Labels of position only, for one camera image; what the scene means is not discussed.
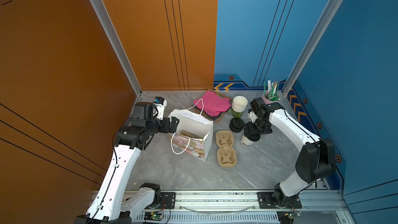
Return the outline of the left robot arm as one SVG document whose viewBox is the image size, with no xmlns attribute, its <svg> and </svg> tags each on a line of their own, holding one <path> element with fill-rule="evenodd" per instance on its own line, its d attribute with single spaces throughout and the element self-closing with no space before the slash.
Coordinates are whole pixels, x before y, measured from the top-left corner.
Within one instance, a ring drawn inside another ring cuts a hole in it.
<svg viewBox="0 0 398 224">
<path fill-rule="evenodd" d="M 113 156 L 102 185 L 87 213 L 77 216 L 76 224 L 130 224 L 148 206 L 161 199 L 160 185 L 144 183 L 138 193 L 122 203 L 133 167 L 157 133 L 174 133 L 179 119 L 165 118 L 166 99 L 138 102 L 132 116 L 117 131 Z"/>
</svg>

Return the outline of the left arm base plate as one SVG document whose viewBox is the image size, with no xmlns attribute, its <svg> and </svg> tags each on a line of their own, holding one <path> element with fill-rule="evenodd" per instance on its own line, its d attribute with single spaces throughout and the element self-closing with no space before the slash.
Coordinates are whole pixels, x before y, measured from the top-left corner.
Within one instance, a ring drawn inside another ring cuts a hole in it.
<svg viewBox="0 0 398 224">
<path fill-rule="evenodd" d="M 174 209 L 176 203 L 176 192 L 161 192 L 160 200 L 158 203 L 152 203 L 145 209 Z"/>
</svg>

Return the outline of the white takeout coffee cup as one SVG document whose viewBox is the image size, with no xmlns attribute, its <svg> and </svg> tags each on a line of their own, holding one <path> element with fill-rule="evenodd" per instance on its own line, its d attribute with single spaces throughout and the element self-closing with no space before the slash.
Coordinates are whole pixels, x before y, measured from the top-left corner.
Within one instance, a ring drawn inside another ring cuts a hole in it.
<svg viewBox="0 0 398 224">
<path fill-rule="evenodd" d="M 243 136 L 240 140 L 240 143 L 244 147 L 249 147 L 253 144 L 255 144 L 260 138 L 257 139 L 250 139 L 249 137 Z"/>
</svg>

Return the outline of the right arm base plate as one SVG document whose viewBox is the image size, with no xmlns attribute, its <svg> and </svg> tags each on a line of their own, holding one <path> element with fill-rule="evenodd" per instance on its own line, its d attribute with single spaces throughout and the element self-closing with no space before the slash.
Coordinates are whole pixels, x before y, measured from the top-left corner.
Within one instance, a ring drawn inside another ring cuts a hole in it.
<svg viewBox="0 0 398 224">
<path fill-rule="evenodd" d="M 299 195 L 293 197 L 286 197 L 284 194 L 279 192 L 258 192 L 258 203 L 261 209 L 272 209 L 272 208 L 295 208 L 301 209 L 302 204 Z"/>
</svg>

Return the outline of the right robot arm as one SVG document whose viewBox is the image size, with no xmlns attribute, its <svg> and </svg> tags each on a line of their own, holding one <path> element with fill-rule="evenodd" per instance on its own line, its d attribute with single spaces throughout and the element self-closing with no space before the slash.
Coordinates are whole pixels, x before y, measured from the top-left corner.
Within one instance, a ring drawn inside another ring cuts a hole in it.
<svg viewBox="0 0 398 224">
<path fill-rule="evenodd" d="M 301 191 L 315 184 L 318 179 L 335 173 L 335 144 L 304 128 L 279 103 L 266 104 L 261 98 L 256 98 L 250 106 L 256 119 L 243 125 L 243 146 L 254 144 L 262 135 L 271 134 L 272 127 L 276 127 L 299 151 L 294 172 L 275 186 L 271 197 L 263 200 L 277 208 L 293 207 Z"/>
</svg>

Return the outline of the single beige pulp cup carrier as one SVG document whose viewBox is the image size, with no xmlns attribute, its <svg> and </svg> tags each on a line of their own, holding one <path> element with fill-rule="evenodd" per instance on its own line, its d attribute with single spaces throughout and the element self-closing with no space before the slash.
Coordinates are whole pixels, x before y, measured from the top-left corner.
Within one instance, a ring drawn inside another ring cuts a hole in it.
<svg viewBox="0 0 398 224">
<path fill-rule="evenodd" d="M 179 134 L 181 134 L 181 135 L 183 135 L 183 136 L 186 136 L 186 137 L 189 137 L 189 138 L 191 138 L 191 139 L 194 139 L 194 138 L 195 138 L 194 135 L 193 135 L 192 133 L 187 132 L 187 131 L 181 131 Z"/>
</svg>

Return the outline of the pink napkin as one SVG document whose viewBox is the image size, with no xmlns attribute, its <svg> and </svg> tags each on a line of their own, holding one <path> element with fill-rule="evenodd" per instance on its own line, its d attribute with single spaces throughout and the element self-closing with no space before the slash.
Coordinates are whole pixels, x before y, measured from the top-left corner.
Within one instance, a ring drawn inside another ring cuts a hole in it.
<svg viewBox="0 0 398 224">
<path fill-rule="evenodd" d="M 201 107 L 202 109 L 209 105 L 232 107 L 231 102 L 223 100 L 211 90 L 207 90 L 201 98 L 193 101 L 193 104 L 195 108 Z"/>
</svg>

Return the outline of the white paper gift bag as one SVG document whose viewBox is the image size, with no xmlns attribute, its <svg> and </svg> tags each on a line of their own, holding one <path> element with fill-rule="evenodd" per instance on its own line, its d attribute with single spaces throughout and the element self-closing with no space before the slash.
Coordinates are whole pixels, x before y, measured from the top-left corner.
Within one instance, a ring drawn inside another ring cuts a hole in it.
<svg viewBox="0 0 398 224">
<path fill-rule="evenodd" d="M 193 107 L 184 110 L 173 110 L 169 118 L 179 119 L 175 133 L 171 133 L 170 146 L 175 155 L 189 154 L 200 161 L 205 161 L 212 147 L 214 122 L 201 114 L 191 111 Z M 187 131 L 194 135 L 194 139 L 179 134 Z"/>
</svg>

